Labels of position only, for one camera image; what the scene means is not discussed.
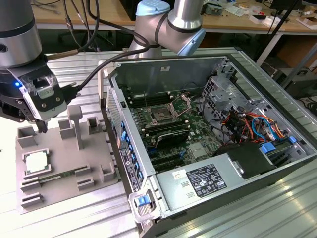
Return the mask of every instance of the workbench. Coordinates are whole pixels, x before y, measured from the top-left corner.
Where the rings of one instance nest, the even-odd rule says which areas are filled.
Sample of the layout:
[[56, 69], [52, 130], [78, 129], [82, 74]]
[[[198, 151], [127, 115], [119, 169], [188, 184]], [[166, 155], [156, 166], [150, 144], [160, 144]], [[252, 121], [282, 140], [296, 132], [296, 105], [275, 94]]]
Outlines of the workbench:
[[[79, 84], [100, 60], [118, 53], [80, 53], [54, 60], [48, 65], [60, 85]], [[247, 58], [234, 48], [199, 49], [196, 52], [211, 53], [232, 54], [239, 57], [241, 63], [247, 63]], [[163, 51], [163, 54], [173, 55], [169, 51]], [[103, 121], [97, 85], [97, 77], [94, 77], [81, 91], [81, 96], [71, 102], [72, 105], [81, 106], [84, 115], [81, 121], [91, 116]], [[66, 116], [64, 112], [52, 119], [49, 128], [57, 127], [57, 121]], [[19, 215], [15, 210], [15, 136], [16, 129], [26, 125], [27, 122], [19, 124], [0, 118], [0, 237], [138, 237], [122, 182]], [[161, 237], [316, 237], [316, 197], [317, 160], [276, 184], [207, 213]]]
[[[80, 0], [74, 0], [74, 2], [78, 6], [79, 10], [81, 10]], [[130, 20], [119, 0], [101, 0], [99, 2], [101, 19], [134, 30], [135, 22]], [[60, 1], [55, 5], [57, 6], [56, 10], [58, 10], [60, 14], [54, 14], [50, 11], [45, 11], [38, 7], [33, 7], [34, 16], [36, 19], [37, 27], [39, 29], [67, 29], [62, 2]], [[244, 5], [261, 6], [262, 11], [264, 11], [266, 15], [270, 15], [272, 12], [272, 10], [269, 9], [267, 6], [264, 6], [261, 3], [257, 3], [255, 2], [255, 0], [244, 3]], [[69, 16], [72, 20], [72, 23], [74, 24], [74, 29], [85, 29], [85, 26], [78, 18], [77, 13], [75, 12], [74, 7], [72, 6], [70, 1], [67, 1], [67, 6]], [[91, 9], [92, 12], [95, 13], [96, 8], [94, 0], [91, 0]], [[264, 62], [264, 60], [272, 51], [282, 35], [317, 35], [316, 30], [310, 30], [309, 28], [299, 23], [296, 18], [298, 17], [290, 16], [290, 21], [288, 23], [284, 23], [279, 32], [273, 37], [267, 48], [258, 59], [258, 65], [261, 65]], [[203, 27], [206, 29], [207, 32], [267, 34], [269, 30], [269, 27], [263, 24], [254, 24], [246, 15], [238, 17], [227, 11], [224, 11], [222, 16], [211, 16], [205, 14], [203, 16], [203, 20]], [[95, 21], [92, 18], [88, 17], [88, 22], [90, 25], [90, 29], [94, 29]], [[103, 24], [100, 24], [99, 29], [117, 30], [113, 27], [109, 27]]]

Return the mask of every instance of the wooden table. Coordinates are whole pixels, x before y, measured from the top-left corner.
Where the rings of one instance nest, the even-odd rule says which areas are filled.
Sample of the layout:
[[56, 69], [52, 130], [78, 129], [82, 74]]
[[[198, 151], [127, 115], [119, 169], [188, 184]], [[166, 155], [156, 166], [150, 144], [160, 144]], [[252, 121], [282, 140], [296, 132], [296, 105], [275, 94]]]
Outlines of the wooden table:
[[[51, 2], [51, 0], [42, 0], [42, 3]], [[74, 0], [77, 7], [81, 11], [80, 0]], [[125, 26], [129, 29], [134, 29], [134, 21], [131, 21], [119, 0], [100, 0], [100, 17], [101, 19], [112, 23]], [[33, 7], [36, 23], [39, 29], [67, 29], [65, 24], [65, 16], [62, 1], [55, 4], [56, 10], [60, 14], [54, 14], [50, 11], [42, 10], [38, 7]], [[254, 0], [245, 3], [247, 6], [258, 5], [262, 7], [262, 11], [266, 15], [272, 12], [267, 6], [257, 3]], [[70, 1], [67, 1], [67, 9], [69, 16], [74, 24], [74, 29], [85, 29], [81, 20], [77, 16], [74, 7]], [[96, 11], [95, 1], [91, 0], [92, 12]], [[279, 32], [274, 36], [265, 51], [257, 61], [261, 65], [282, 35], [317, 35], [317, 31], [312, 31], [304, 25], [296, 21], [297, 17], [291, 16], [288, 23], [284, 23]], [[248, 16], [235, 16], [227, 11], [224, 11], [222, 16], [203, 16], [203, 27], [207, 32], [217, 33], [248, 33], [248, 34], [267, 34], [269, 27], [263, 24], [254, 24], [249, 20]], [[93, 29], [95, 21], [88, 17], [90, 28]], [[100, 24], [100, 30], [116, 30], [115, 28]]]

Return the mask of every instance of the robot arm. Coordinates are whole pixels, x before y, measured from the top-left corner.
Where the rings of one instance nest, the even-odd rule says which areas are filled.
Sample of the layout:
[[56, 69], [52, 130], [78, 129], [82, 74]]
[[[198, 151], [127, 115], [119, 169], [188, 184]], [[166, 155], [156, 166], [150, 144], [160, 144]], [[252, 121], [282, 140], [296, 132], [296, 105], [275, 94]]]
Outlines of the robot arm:
[[[90, 12], [90, 1], [86, 0], [86, 3], [90, 16], [97, 19]], [[138, 53], [143, 53], [132, 57], [161, 56], [160, 45], [180, 56], [192, 54], [205, 36], [205, 30], [201, 28], [202, 6], [203, 0], [176, 0], [174, 10], [169, 12], [170, 6], [165, 2], [140, 2], [135, 26], [135, 31], [139, 34], [135, 34], [129, 51], [137, 50]], [[96, 20], [93, 35], [97, 34], [99, 20]], [[46, 122], [65, 111], [67, 104], [105, 65], [99, 65], [84, 81], [85, 84], [60, 88], [55, 75], [46, 64], [46, 55], [42, 53], [30, 0], [2, 0], [0, 22], [0, 117], [17, 122], [26, 120], [36, 123], [39, 133], [45, 133]], [[137, 35], [144, 36], [143, 41], [137, 38]], [[144, 45], [145, 41], [150, 43], [148, 51], [146, 50], [149, 46]], [[77, 52], [70, 51], [63, 56]], [[109, 60], [127, 55], [129, 54], [123, 53]]]
[[48, 68], [30, 0], [1, 1], [0, 22], [0, 116], [36, 123], [45, 133], [46, 121], [65, 111], [77, 91], [60, 88]]
[[[160, 57], [161, 46], [188, 56], [201, 44], [206, 31], [202, 28], [203, 0], [176, 0], [174, 9], [160, 0], [144, 0], [138, 4], [135, 31], [144, 36], [151, 48], [131, 58]], [[140, 49], [144, 44], [134, 38], [129, 51]]]

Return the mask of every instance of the orange wire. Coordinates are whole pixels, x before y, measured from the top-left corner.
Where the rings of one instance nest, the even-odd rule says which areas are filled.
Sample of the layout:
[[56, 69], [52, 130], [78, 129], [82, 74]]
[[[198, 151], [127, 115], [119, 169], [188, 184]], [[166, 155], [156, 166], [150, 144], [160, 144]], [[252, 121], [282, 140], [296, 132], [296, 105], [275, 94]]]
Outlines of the orange wire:
[[252, 129], [251, 129], [251, 127], [250, 127], [250, 125], [249, 125], [249, 123], [248, 123], [247, 119], [246, 119], [246, 118], [244, 118], [244, 121], [246, 122], [246, 126], [248, 127], [249, 132], [250, 132], [250, 134], [251, 134], [251, 139], [253, 139], [253, 131], [252, 131]]
[[[246, 115], [249, 115], [249, 116], [252, 116], [252, 117], [255, 117], [255, 118], [262, 117], [262, 118], [268, 119], [268, 120], [270, 120], [270, 121], [274, 121], [273, 119], [268, 118], [268, 117], [266, 117], [266, 116], [264, 116], [264, 115], [257, 115], [257, 114], [254, 114], [254, 113], [247, 113]], [[274, 128], [273, 128], [273, 130], [274, 130], [280, 137], [284, 138], [285, 136], [280, 132], [280, 130], [279, 130], [277, 124], [275, 124], [275, 127], [276, 127], [277, 130], [275, 130]]]

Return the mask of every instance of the blue tab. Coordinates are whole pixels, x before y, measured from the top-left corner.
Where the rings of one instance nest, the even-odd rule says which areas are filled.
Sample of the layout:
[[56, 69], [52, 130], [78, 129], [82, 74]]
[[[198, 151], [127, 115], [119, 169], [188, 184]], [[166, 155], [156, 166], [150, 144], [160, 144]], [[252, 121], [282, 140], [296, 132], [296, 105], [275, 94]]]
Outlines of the blue tab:
[[122, 135], [121, 135], [121, 140], [122, 140], [122, 141], [125, 140], [126, 137], [127, 137], [127, 132], [124, 131], [124, 132], [122, 133]]
[[132, 158], [132, 163], [134, 164], [137, 161], [137, 157], [135, 156], [134, 153], [132, 153], [131, 158]]
[[140, 182], [142, 182], [143, 181], [143, 174], [141, 171], [139, 171], [138, 177], [139, 177]]
[[290, 136], [289, 141], [292, 142], [293, 144], [297, 142], [297, 139], [294, 136]]
[[137, 200], [138, 207], [142, 207], [150, 203], [151, 203], [150, 198], [147, 195], [139, 197]]
[[267, 152], [270, 152], [272, 150], [275, 150], [276, 147], [271, 142], [268, 142], [268, 143], [263, 144], [260, 149], [263, 151], [263, 153], [267, 153]]
[[140, 169], [139, 163], [136, 162], [135, 165], [134, 165], [134, 170], [135, 170], [136, 172], [138, 172], [139, 169]]

